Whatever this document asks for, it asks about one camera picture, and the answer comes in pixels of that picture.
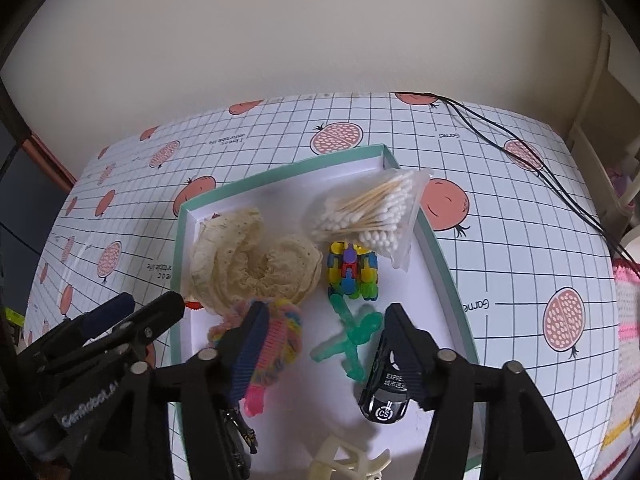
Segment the pink plastic comb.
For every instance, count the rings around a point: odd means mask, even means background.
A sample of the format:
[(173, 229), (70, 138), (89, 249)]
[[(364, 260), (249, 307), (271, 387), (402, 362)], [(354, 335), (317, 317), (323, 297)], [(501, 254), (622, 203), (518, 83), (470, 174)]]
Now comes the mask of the pink plastic comb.
[(244, 396), (244, 412), (247, 416), (262, 414), (267, 389), (273, 386), (283, 371), (295, 361), (301, 341), (302, 322), (299, 310), (286, 307), (273, 311), (262, 352)]

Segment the black toy car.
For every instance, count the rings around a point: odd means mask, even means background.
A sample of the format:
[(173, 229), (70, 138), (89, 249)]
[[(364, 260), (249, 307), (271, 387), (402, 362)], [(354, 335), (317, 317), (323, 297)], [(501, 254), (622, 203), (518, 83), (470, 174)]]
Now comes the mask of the black toy car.
[(366, 385), (360, 393), (358, 405), (369, 422), (390, 425), (406, 414), (410, 396), (393, 351), (382, 333)]

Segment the green plastic figure toy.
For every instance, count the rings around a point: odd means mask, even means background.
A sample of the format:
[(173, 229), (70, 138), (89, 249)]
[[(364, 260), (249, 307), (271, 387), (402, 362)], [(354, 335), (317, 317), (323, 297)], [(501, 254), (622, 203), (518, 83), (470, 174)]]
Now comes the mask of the green plastic figure toy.
[(362, 384), (367, 379), (368, 372), (360, 362), (358, 348), (368, 344), (373, 336), (382, 330), (383, 315), (367, 306), (364, 315), (356, 318), (344, 297), (337, 294), (329, 296), (329, 302), (340, 319), (343, 333), (313, 348), (309, 356), (314, 362), (320, 363), (342, 354), (342, 367), (346, 376)]

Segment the cream lace scrunchie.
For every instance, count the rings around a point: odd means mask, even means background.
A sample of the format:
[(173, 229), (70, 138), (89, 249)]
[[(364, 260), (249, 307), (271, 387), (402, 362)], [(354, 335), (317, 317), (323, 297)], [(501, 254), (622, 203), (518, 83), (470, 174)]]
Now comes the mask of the cream lace scrunchie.
[(316, 289), (323, 255), (307, 237), (266, 237), (256, 208), (203, 221), (190, 251), (186, 298), (219, 315), (237, 302), (283, 298), (298, 306)]

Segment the bag of cotton swabs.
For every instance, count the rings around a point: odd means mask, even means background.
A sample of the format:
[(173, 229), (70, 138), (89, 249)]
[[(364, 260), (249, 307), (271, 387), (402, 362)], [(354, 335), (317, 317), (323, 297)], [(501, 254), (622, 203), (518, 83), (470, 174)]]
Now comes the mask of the bag of cotton swabs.
[(335, 185), (308, 209), (315, 242), (346, 242), (374, 250), (395, 269), (407, 270), (426, 170), (388, 168)]

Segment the multicoloured building block toy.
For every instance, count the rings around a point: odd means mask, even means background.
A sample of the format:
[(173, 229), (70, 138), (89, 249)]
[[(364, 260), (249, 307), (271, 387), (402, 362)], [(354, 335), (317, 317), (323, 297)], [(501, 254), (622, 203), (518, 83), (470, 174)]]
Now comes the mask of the multicoloured building block toy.
[(326, 258), (328, 295), (378, 299), (378, 255), (363, 246), (333, 242)]

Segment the teal rimmed white tray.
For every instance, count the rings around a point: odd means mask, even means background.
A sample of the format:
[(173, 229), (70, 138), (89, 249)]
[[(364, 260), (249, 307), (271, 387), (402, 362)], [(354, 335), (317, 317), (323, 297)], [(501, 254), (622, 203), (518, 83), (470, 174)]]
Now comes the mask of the teal rimmed white tray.
[[(396, 165), (385, 146), (365, 146), (294, 162), (189, 200), (181, 206), (178, 217), (172, 289), (188, 289), (192, 246), (201, 223), (214, 214), (258, 209), (264, 218), (266, 242), (286, 234), (308, 235), (314, 216), (320, 214), (331, 192), (337, 188), (352, 190), (359, 179), (375, 177)], [(425, 214), (416, 218), (408, 268), (396, 269), (390, 260), (380, 257), (378, 272), (378, 299), (352, 301), (349, 307), (355, 316), (364, 315), (367, 308), (384, 311), (389, 304), (399, 302), (413, 324), (430, 332), (440, 346), (476, 361), (457, 287)], [(302, 350), (279, 380), (268, 387), (262, 413), (247, 421), (258, 440), (250, 470), (253, 478), (305, 478), (312, 456), (331, 434), (371, 455), (389, 450), (392, 462), (384, 472), (385, 478), (412, 478), (430, 429), (431, 414), (411, 403), (400, 422), (379, 425), (365, 419), (358, 406), (359, 391), (343, 370), (343, 356), (316, 363), (309, 355), (313, 348), (341, 336), (343, 331), (329, 303), (325, 281), (319, 282), (300, 310)]]

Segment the cream hair claw clip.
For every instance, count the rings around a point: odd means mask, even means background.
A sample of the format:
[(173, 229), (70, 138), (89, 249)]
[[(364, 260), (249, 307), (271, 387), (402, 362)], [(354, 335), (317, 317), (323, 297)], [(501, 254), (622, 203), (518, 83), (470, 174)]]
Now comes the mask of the cream hair claw clip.
[(336, 474), (352, 480), (382, 479), (383, 471), (391, 462), (392, 454), (388, 448), (370, 458), (366, 451), (331, 434), (311, 461), (307, 479), (330, 480)]

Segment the pomegranate print grid tablecloth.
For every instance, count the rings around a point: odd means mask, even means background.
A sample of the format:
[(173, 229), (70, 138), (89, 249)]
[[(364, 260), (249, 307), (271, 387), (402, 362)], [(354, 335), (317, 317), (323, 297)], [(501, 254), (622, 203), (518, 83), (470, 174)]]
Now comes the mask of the pomegranate print grid tablecloth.
[(505, 110), (427, 93), (325, 93), (242, 102), (104, 143), (44, 245), (25, 339), (118, 292), (145, 301), (165, 290), (187, 198), (369, 144), (431, 171), (422, 207), (478, 359), (525, 365), (591, 474), (617, 372), (610, 252), (580, 216), (592, 203), (563, 140)]

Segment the pink knitted cloth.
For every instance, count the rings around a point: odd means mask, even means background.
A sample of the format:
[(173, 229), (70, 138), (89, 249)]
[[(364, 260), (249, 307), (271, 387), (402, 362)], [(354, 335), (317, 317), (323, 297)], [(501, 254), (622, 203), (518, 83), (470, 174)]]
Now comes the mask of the pink knitted cloth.
[(590, 479), (613, 479), (639, 443), (639, 275), (613, 262), (618, 307), (618, 361), (608, 428)]

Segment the white shelf unit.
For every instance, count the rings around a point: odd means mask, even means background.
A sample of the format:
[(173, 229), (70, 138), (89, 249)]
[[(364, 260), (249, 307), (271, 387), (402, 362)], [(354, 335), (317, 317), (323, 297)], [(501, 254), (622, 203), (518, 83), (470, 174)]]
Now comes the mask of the white shelf unit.
[(639, 223), (639, 48), (609, 6), (567, 146), (602, 226), (620, 240)]

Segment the orange wooden frame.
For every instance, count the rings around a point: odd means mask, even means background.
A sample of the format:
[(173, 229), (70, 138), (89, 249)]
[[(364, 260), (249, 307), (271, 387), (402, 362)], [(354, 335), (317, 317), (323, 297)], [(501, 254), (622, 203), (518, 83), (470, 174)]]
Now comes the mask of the orange wooden frame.
[(34, 132), (23, 142), (22, 150), (36, 166), (66, 193), (76, 183), (76, 178), (67, 170)]

